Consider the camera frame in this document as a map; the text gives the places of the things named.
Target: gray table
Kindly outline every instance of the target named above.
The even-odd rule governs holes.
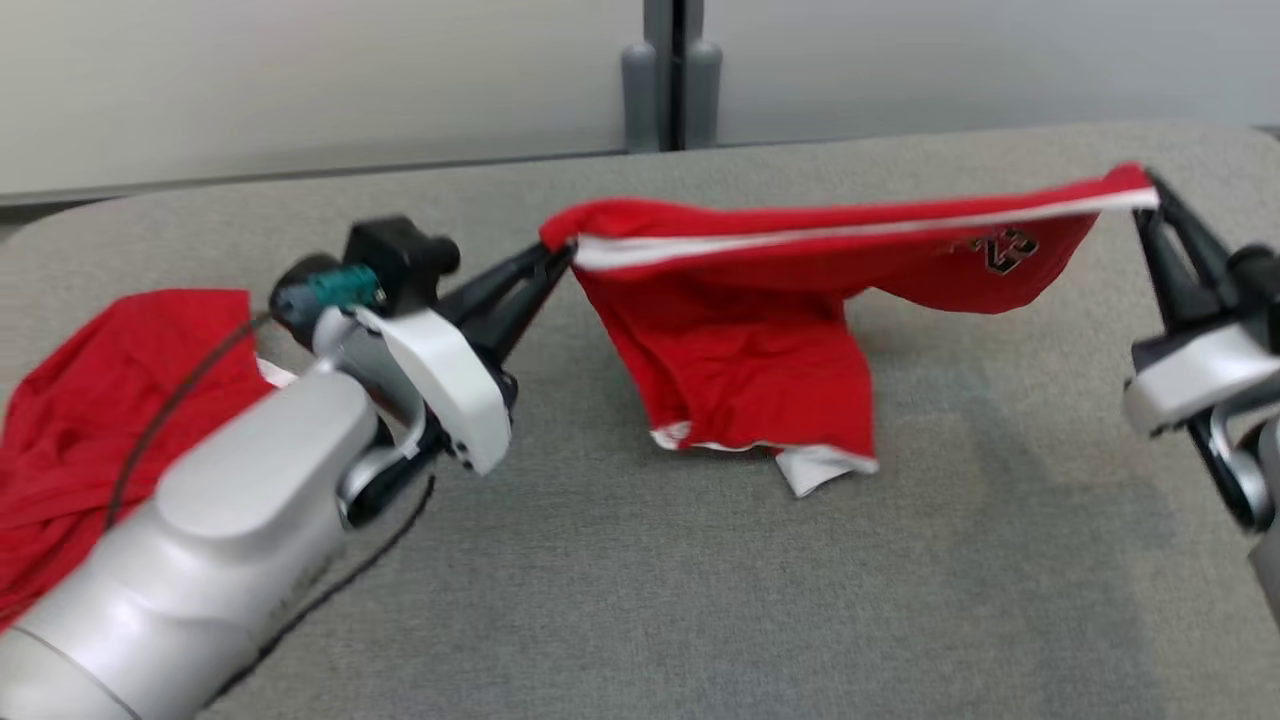
[[[0,246],[0,397],[114,297],[243,286],[407,213],[463,273],[564,205],[1002,192],[1137,159],[1235,241],[1280,234],[1280,145],[1192,124],[792,145],[239,184],[76,209]],[[568,281],[513,357],[499,471],[443,464],[404,544],[207,717],[1260,717],[1280,633],[1185,442],[1119,413],[1157,327],[1133,229],[1102,220],[1004,316],[870,295],[883,469],[791,497],[760,456],[653,446]],[[264,352],[301,366],[279,333]],[[357,538],[353,556],[388,524]]]

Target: wire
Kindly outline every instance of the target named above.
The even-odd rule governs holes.
[[[105,523],[106,527],[102,529],[104,533],[111,529],[111,527],[115,524],[116,516],[120,514],[120,506],[124,502],[124,492],[129,484],[129,475],[133,474],[133,469],[142,460],[142,456],[151,446],[151,442],[155,441],[155,437],[160,432],[160,429],[164,428],[165,421],[169,419],[170,415],[173,415],[173,411],[177,410],[179,405],[182,405],[182,401],[186,400],[188,395],[191,395],[191,391],[195,389],[197,384],[200,384],[200,380],[206,374],[209,374],[209,372],[214,369],[214,366],[218,365],[218,363],[228,352],[230,352],[232,348],[234,348],[242,340],[251,336],[259,328],[269,323],[273,318],[274,314],[271,311],[262,310],[256,313],[242,325],[237,327],[234,331],[230,332],[230,334],[227,336],[227,338],[224,338],[220,343],[218,343],[218,346],[214,347],[209,352],[209,355],[206,355],[200,361],[200,364],[196,365],[196,368],[191,373],[188,373],[186,378],[183,378],[180,383],[178,383],[178,387],[174,388],[174,391],[169,395],[169,397],[165,398],[164,405],[160,406],[160,410],[157,410],[155,416],[151,418],[151,421],[147,423],[147,427],[142,430],[142,434],[138,437],[138,441],[133,443],[133,448],[129,450],[129,455],[128,457],[125,457],[124,465],[120,466],[120,474],[115,478],[115,486],[111,488],[111,498],[106,503],[106,523]],[[302,621],[307,619],[308,615],[311,615],[312,612],[319,610],[323,605],[333,600],[333,597],[337,596],[339,592],[347,589],[351,585],[351,583],[356,582],[356,579],[364,575],[370,568],[376,565],[379,560],[381,560],[388,552],[390,552],[399,543],[399,541],[404,536],[407,536],[410,530],[413,529],[413,525],[417,523],[417,519],[422,515],[422,511],[426,510],[426,505],[431,500],[431,495],[434,492],[435,492],[435,475],[431,474],[428,475],[426,487],[422,488],[422,495],[417,498],[417,502],[413,505],[413,510],[410,512],[408,518],[406,518],[404,521],[401,523],[398,528],[396,528],[396,532],[393,532],[390,537],[383,541],[383,544],[380,544],[376,550],[374,550],[374,552],[371,552],[367,557],[361,560],[358,565],[352,568],[346,575],[343,575],[338,580],[333,582],[320,594],[317,594],[315,600],[302,606],[302,609],[298,610],[298,612],[296,612],[292,618],[289,618],[289,620],[284,623],[284,625],[282,625],[280,629],[276,630],[275,634],[271,635],[259,648],[257,657],[253,659],[253,661],[248,666],[236,673],[236,675],[233,675],[221,687],[221,689],[219,689],[218,693],[209,700],[209,703],[206,705],[211,705],[214,701],[216,701],[218,698],[223,697],[233,688],[239,685],[242,680],[252,675],[253,671],[257,670],[257,667],[262,664],[262,661],[265,661],[275,651],[276,646],[279,646],[280,642],[289,633],[296,630],[298,625],[301,625]]]
[[[133,448],[129,450],[129,455],[125,457],[124,465],[120,466],[120,474],[116,475],[115,486],[111,488],[111,498],[106,503],[106,521],[102,528],[104,533],[115,525],[115,518],[120,514],[120,505],[124,502],[124,491],[129,487],[129,475],[133,474],[133,468],[142,460],[142,456],[151,446],[151,442],[155,441],[156,434],[160,432],[160,428],[164,427],[169,415],[173,415],[173,411],[182,405],[182,401],[186,400],[187,396],[191,395],[191,391],[200,384],[200,380],[209,374],[209,370],[212,370],[214,366],[218,365],[218,363],[228,352],[230,352],[233,347],[239,345],[239,342],[247,336],[269,323],[271,318],[273,315],[269,310],[261,310],[232,331],[230,334],[218,343],[218,347],[214,347],[209,355],[206,355],[205,359],[201,360],[200,364],[196,365],[196,368],[188,373],[180,383],[178,383],[178,387],[174,388],[174,391],[164,401],[160,410],[157,410],[155,416],[151,418],[151,421],[147,423],[146,429],[142,430],[138,441],[133,443]]]
[[[271,635],[271,638],[266,641],[261,648],[259,648],[257,657],[253,659],[253,662],[248,664],[248,666],[243,667],[242,670],[232,675],[232,678],[227,680],[227,684],[224,684],[221,689],[219,689],[218,693],[214,694],[214,697],[211,697],[205,706],[207,707],[209,705],[212,705],[219,698],[221,698],[232,689],[238,687],[250,675],[252,675],[253,671],[257,670],[257,667],[268,657],[270,657],[273,652],[275,652],[275,648],[276,646],[280,644],[280,641],[283,641],[285,635],[296,630],[298,625],[301,625],[302,621],[307,619],[308,615],[319,610],[324,603],[333,600],[335,594],[347,589],[347,587],[349,587],[351,583],[356,582],[356,579],[358,579],[369,569],[376,565],[378,561],[381,560],[388,552],[394,550],[394,547],[399,544],[399,541],[403,539],[404,536],[407,536],[410,530],[413,529],[415,524],[417,524],[417,519],[422,516],[422,511],[426,510],[426,503],[431,500],[431,495],[434,492],[435,492],[435,474],[433,473],[426,477],[426,487],[422,488],[422,495],[419,496],[417,502],[413,505],[413,510],[410,512],[408,518],[406,518],[404,521],[401,523],[398,528],[396,528],[396,532],[392,533],[390,537],[388,537],[385,541],[383,541],[383,544],[378,546],[378,548],[374,552],[369,553],[367,557],[361,560],[360,565],[356,565],[346,575],[334,580],[333,584],[326,587],[324,592],[316,596],[315,600],[306,603],[302,607],[302,610],[294,614],[288,623],[282,625],[280,629],[276,630],[276,633]]]

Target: red cloth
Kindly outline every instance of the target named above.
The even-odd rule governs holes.
[[[248,319],[243,291],[123,297],[18,386],[0,438],[0,629],[88,555],[143,428],[209,351]],[[247,337],[156,434],[133,470],[125,507],[146,500],[178,455],[270,389]]]
[[[797,495],[876,469],[870,373],[844,302],[876,287],[940,310],[1034,300],[1103,209],[1153,206],[1137,165],[1025,195],[708,210],[602,200],[550,218],[649,414],[654,439],[778,455]]]

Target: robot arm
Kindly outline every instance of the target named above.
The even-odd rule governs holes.
[[[300,263],[273,311],[315,364],[174,462],[0,635],[0,717],[193,715],[439,452],[481,474],[502,460],[516,400],[502,363],[570,252],[534,246],[443,299],[457,247],[403,219],[357,225],[342,261]]]
[[[1167,183],[1148,176],[1160,208],[1134,220],[1165,333],[1133,345],[1137,375],[1125,386],[1124,414],[1152,437],[1187,430],[1228,510],[1262,536],[1249,561],[1280,623],[1280,529],[1272,528],[1280,418],[1234,439],[1228,428],[1280,401],[1280,259],[1260,245],[1230,252]]]

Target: white stripe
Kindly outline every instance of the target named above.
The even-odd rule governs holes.
[[[1053,202],[1023,210],[1006,210],[986,215],[959,215],[937,220],[902,220],[874,225],[845,225],[829,228],[810,228],[755,234],[687,236],[687,237],[628,237],[607,238],[593,234],[577,237],[577,254],[573,264],[588,272],[608,272],[622,268],[641,268],[657,265],[680,258],[696,258],[730,250],[748,247],[767,247],[804,240],[819,240],[832,236],[895,234],[929,229],[963,228],[965,225],[988,225],[1000,223],[1043,220],[1060,215],[1082,213],[1101,213],[1103,210],[1153,209],[1160,205],[1155,188],[1128,190],[1111,195],[1098,195],[1082,200]]]
[[[678,450],[680,441],[689,437],[692,423],[684,420],[649,430],[649,436],[663,450]],[[832,445],[777,445],[758,441],[742,447],[727,447],[718,442],[695,442],[694,447],[707,447],[724,452],[744,452],[753,447],[781,447],[774,461],[782,470],[782,477],[791,486],[796,497],[804,497],[822,483],[845,473],[872,474],[879,470],[879,461],[865,455],[856,455]]]

